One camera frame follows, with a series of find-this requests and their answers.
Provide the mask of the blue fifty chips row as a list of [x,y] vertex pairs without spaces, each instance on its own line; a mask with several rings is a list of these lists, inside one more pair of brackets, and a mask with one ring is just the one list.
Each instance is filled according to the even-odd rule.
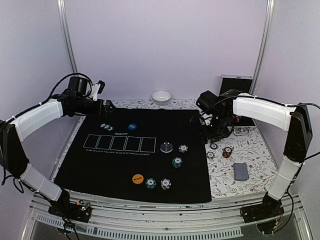
[[102,123],[99,127],[108,132],[111,132],[114,130],[114,127],[112,125],[106,124],[106,123]]

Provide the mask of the red black chip stack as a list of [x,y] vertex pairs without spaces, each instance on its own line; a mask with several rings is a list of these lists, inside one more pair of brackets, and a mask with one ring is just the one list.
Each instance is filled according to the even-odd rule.
[[227,159],[231,156],[232,152],[233,150],[230,147],[225,147],[222,151],[222,156]]

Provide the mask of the blue peach chip stack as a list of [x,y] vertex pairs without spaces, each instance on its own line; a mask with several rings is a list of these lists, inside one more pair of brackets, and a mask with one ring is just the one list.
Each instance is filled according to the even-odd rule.
[[206,153],[206,157],[207,157],[208,159],[212,160],[212,159],[215,158],[215,153],[212,152],[212,151],[208,151],[208,152]]

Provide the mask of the blue small blind button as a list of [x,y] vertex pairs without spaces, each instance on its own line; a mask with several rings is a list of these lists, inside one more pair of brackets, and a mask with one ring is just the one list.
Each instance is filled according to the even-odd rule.
[[136,128],[137,128],[137,125],[134,124],[134,123],[131,123],[131,124],[128,125],[128,129],[131,130],[131,131],[135,130]]

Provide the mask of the blue playing card deck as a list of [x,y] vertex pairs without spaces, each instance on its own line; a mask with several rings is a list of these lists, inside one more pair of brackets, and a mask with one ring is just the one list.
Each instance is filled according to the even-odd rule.
[[234,163],[234,179],[247,181],[249,179],[248,166],[246,163]]

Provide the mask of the clear acrylic dealer button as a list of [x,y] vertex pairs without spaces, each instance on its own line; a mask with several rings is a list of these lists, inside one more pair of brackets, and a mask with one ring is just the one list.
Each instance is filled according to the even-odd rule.
[[163,153],[168,154],[173,150],[173,145],[170,142],[164,142],[160,145],[160,150]]

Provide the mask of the blue peach stack front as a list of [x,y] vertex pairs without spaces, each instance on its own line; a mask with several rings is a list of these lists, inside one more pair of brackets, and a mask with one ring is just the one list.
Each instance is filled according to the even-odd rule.
[[168,178],[164,178],[160,181],[160,186],[163,190],[168,190],[171,187],[172,183]]

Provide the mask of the orange big blind button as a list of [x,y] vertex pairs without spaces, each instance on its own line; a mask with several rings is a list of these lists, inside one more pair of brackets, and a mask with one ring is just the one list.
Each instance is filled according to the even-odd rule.
[[132,177],[132,182],[136,185],[139,185],[144,182],[144,176],[140,173],[137,173]]

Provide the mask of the green chip stack front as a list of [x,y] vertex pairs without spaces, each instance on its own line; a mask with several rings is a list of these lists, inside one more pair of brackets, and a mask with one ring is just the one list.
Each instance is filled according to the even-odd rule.
[[157,185],[157,182],[154,178],[147,178],[145,180],[145,185],[148,189],[154,189]]

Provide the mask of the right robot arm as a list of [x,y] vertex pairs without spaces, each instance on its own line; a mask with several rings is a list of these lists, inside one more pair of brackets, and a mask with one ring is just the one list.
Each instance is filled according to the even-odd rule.
[[228,127],[235,116],[258,120],[287,132],[282,162],[258,208],[262,218],[269,218],[278,210],[281,198],[307,160],[313,133],[306,104],[278,103],[231,89],[219,96],[207,90],[200,94],[196,105],[202,113],[192,117],[192,122],[202,120],[203,115],[211,116],[209,123],[202,120],[202,138],[205,141],[217,142],[227,138],[231,134]]

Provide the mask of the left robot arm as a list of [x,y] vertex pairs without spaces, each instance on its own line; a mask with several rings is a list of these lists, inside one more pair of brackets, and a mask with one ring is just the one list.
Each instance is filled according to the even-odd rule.
[[75,210],[67,200],[68,193],[31,164],[23,142],[46,125],[65,116],[106,117],[115,110],[115,106],[110,100],[98,97],[106,86],[104,81],[93,83],[87,75],[77,72],[66,75],[56,85],[65,80],[69,82],[62,93],[56,93],[53,88],[44,101],[0,124],[0,164],[4,170],[3,182],[9,178],[20,181],[22,185],[54,202],[55,209],[63,217],[70,217]]

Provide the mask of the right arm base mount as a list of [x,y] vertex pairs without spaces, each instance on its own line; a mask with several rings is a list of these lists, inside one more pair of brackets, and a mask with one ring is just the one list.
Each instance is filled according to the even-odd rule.
[[256,205],[250,204],[240,209],[240,215],[245,223],[273,218],[273,220],[257,224],[257,229],[265,235],[273,233],[278,228],[284,213],[281,200],[275,200],[268,195],[264,196],[262,203]]

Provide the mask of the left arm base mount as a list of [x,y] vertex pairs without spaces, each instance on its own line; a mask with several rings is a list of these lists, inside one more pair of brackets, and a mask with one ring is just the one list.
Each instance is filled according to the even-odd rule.
[[49,203],[49,214],[62,217],[66,220],[75,220],[83,223],[88,223],[90,220],[92,207],[89,201],[81,199],[76,203],[72,203],[69,200],[49,200]]

